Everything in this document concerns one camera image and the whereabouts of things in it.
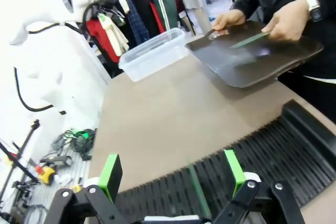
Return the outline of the person's right hand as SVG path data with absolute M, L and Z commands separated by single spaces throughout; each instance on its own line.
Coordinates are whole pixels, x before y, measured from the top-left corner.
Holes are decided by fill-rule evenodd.
M 220 31 L 229 26 L 241 25 L 245 21 L 246 17 L 242 11 L 232 9 L 220 14 L 213 22 L 213 28 L 216 31 Z

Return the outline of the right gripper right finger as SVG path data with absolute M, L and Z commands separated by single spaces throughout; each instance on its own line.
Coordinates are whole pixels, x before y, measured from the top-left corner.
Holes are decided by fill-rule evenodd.
M 247 179 L 233 150 L 224 150 L 224 182 L 228 203 L 214 223 L 305 223 L 291 186 Z

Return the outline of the person's left hand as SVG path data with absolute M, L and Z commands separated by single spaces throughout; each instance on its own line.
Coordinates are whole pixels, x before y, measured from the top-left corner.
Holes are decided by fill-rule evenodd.
M 295 0 L 275 12 L 261 32 L 274 40 L 298 41 L 309 18 L 307 1 Z

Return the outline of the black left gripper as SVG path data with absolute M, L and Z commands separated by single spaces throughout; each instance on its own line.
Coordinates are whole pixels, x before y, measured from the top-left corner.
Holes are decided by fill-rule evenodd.
M 92 14 L 116 14 L 116 0 L 94 0 L 90 8 Z

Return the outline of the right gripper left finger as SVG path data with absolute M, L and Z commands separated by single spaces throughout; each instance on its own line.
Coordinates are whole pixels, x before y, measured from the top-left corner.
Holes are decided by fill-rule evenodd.
M 114 204 L 122 174 L 119 155 L 110 154 L 97 184 L 56 191 L 44 223 L 126 223 Z

